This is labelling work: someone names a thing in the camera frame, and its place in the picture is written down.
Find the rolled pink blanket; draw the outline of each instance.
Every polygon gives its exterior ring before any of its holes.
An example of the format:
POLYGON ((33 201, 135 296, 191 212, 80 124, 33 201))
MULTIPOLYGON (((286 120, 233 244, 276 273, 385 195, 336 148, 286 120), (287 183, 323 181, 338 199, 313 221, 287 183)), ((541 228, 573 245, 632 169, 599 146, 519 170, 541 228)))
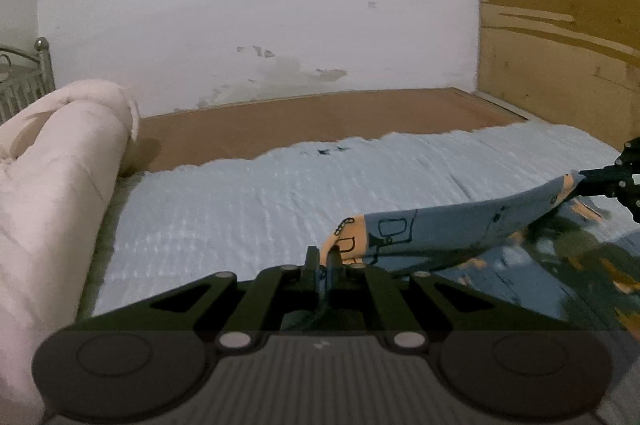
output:
POLYGON ((118 173, 131 163, 135 101, 75 82, 0 126, 0 423, 37 423, 31 358, 71 324, 118 173))

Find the metal bed frame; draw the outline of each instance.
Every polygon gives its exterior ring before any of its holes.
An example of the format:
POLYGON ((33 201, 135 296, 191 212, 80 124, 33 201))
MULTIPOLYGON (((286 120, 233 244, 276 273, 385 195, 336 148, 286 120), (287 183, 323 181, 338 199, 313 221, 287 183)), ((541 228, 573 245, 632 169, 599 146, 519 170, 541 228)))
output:
POLYGON ((34 48, 33 53, 0 44, 0 124, 56 88, 49 42, 40 37, 34 48), (18 66, 7 53, 35 62, 38 67, 18 66))

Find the bed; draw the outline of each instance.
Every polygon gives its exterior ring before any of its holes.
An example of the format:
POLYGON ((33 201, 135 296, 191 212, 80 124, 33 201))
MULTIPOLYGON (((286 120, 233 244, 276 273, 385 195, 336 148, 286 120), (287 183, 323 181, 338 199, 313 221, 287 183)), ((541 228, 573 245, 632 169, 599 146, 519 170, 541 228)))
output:
MULTIPOLYGON (((146 170, 116 186, 80 317, 214 271, 247 280, 274 264, 301 264, 306 246, 322 245, 353 214, 500 198, 619 155, 572 127, 527 121, 459 91, 432 93, 433 105, 426 93, 413 101, 399 91, 348 93, 146 120, 140 140, 146 150, 138 156, 146 170), (459 118, 465 130, 439 125, 434 134, 407 122, 434 116, 443 123, 442 111, 452 109, 443 106, 447 101, 468 101, 467 113, 484 107, 489 118, 459 118), (325 111, 344 112, 344 105, 357 128, 348 128, 347 118, 319 132, 312 121, 325 111), (257 133, 251 140, 239 137, 244 128, 234 123, 247 118, 257 133)), ((604 333, 616 379, 600 416, 629 423, 640 415, 632 403, 640 401, 639 249, 638 226, 624 207, 615 199, 585 199, 438 275, 604 333)))
MULTIPOLYGON (((299 264, 306 247, 320 246, 345 217, 501 198, 572 169, 605 166, 618 155, 574 128, 526 121, 455 90, 294 98, 178 113, 138 127, 134 101, 121 87, 79 82, 25 109, 0 136, 15 142, 30 133, 24 120, 38 116, 46 117, 38 125, 40 142, 31 134, 22 150, 5 146, 3 170, 18 170, 28 150, 72 126, 72 140, 80 143, 62 161, 82 166, 69 169, 73 181, 54 174, 54 183, 63 196, 86 202, 80 211, 76 203, 75 217, 67 219, 57 212, 60 202, 46 210, 65 231, 58 240, 40 234, 39 242, 49 243, 41 252, 55 282, 36 293, 40 316, 48 315, 44 325, 18 319, 15 326, 18 338, 28 338, 18 355, 23 362, 47 331, 73 319, 214 271, 233 270, 246 280, 274 264, 299 264), (98 122, 78 123, 91 118, 98 122), (60 264, 54 258, 69 235, 76 246, 60 264), (62 305, 54 291, 60 287, 62 305)), ((58 141, 49 151, 60 154, 63 147, 58 141)), ((50 183, 41 154, 31 154, 40 168, 25 174, 24 184, 36 177, 50 183)), ((0 208, 15 213, 15 201, 0 208)), ((17 235, 6 228, 5 234, 17 235)), ((640 415, 638 249, 638 228, 622 206, 587 199, 437 274, 603 332, 616 373, 600 416, 622 424, 640 415)), ((25 275, 22 285, 33 281, 37 265, 23 270, 32 277, 25 275)), ((24 363, 13 368, 23 392, 33 389, 24 363)), ((33 415, 42 407, 36 394, 28 396, 33 415)))

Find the brown wooden panel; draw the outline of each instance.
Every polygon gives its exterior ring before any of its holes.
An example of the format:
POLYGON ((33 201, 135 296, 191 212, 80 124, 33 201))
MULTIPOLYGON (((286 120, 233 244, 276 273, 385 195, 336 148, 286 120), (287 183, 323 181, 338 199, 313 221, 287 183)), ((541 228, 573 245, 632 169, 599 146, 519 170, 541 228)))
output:
POLYGON ((480 90, 620 148, 640 135, 640 0, 481 0, 480 90))
POLYGON ((578 127, 621 149, 638 129, 640 93, 596 75, 624 64, 614 58, 527 34, 486 30, 482 88, 554 123, 578 127))
POLYGON ((303 141, 470 131, 517 121, 523 119, 454 88, 344 92, 225 105, 143 119, 137 169, 252 159, 303 141))

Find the mattress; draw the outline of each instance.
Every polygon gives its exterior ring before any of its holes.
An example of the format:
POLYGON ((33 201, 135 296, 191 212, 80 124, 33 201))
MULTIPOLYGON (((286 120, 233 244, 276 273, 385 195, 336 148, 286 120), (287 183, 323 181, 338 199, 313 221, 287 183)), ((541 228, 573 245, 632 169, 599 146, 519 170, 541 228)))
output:
MULTIPOLYGON (((80 315, 104 313, 219 270, 249 280, 271 265, 301 264, 307 246, 320 246, 353 214, 509 196, 569 170, 611 164, 618 154, 575 128, 530 121, 470 133, 304 142, 254 160, 140 172, 116 186, 80 315)), ((637 260, 640 228, 631 215, 614 199, 593 202, 607 217, 584 231, 637 260)), ((547 241, 542 237, 537 246, 551 264, 547 241)), ((479 259, 491 268, 463 265, 441 275, 562 316, 548 291, 508 289, 504 279, 513 271, 537 264, 524 248, 491 249, 479 259)))
MULTIPOLYGON (((304 142, 254 160, 141 172, 116 186, 79 317, 215 271, 249 280, 273 265, 302 264, 307 246, 321 246, 353 214, 510 196, 571 170, 612 164, 618 155, 575 128, 528 121, 304 142)), ((606 332, 617 360, 602 416, 608 423, 640 417, 640 227, 615 199, 593 198, 582 209, 565 203, 529 230, 518 243, 437 274, 606 332)))

